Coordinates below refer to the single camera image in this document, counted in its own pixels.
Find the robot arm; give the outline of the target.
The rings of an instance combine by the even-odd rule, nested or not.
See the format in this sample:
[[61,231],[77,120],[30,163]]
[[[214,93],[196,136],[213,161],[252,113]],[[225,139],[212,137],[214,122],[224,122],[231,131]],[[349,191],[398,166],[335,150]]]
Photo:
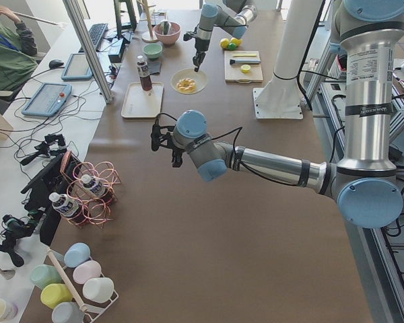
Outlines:
[[311,188],[333,199],[348,223],[366,229],[397,220],[403,195],[389,160],[393,49],[404,35],[404,1],[336,1],[332,44],[347,55],[345,150],[336,162],[309,160],[316,146],[302,118],[300,71],[322,1],[294,1],[272,79],[253,96],[217,89],[168,129],[175,166],[186,153],[210,182],[231,169]]
[[193,32],[187,32],[183,37],[184,41],[195,39],[196,53],[193,57],[195,72],[199,71],[203,63],[215,27],[220,27],[233,38],[241,39],[248,25],[257,17],[258,9],[254,1],[223,1],[223,4],[236,14],[230,15],[219,5],[204,3],[199,23]]

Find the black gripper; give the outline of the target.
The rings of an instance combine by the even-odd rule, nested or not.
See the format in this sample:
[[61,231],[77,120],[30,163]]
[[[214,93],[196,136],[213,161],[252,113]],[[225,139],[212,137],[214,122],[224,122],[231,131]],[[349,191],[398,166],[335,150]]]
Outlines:
[[209,40],[202,39],[199,37],[195,38],[195,49],[196,53],[195,56],[193,57],[193,63],[194,63],[194,71],[198,72],[201,66],[201,63],[203,62],[206,52],[209,49]]
[[174,148],[172,150],[172,167],[179,168],[182,165],[182,155],[185,152],[184,149]]

